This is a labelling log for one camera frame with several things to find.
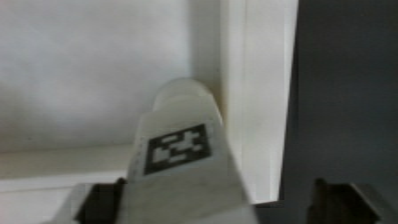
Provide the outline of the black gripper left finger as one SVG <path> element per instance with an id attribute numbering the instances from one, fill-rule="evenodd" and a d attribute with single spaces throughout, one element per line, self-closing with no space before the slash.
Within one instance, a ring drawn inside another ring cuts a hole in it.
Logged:
<path id="1" fill-rule="evenodd" d="M 59 210 L 59 224 L 116 224 L 126 180 L 75 186 Z"/>

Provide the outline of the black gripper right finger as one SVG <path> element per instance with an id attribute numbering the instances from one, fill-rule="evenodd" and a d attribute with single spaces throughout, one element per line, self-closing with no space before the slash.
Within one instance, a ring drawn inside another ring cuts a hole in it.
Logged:
<path id="1" fill-rule="evenodd" d="M 368 184 L 315 180 L 308 224 L 393 224 L 393 207 Z"/>

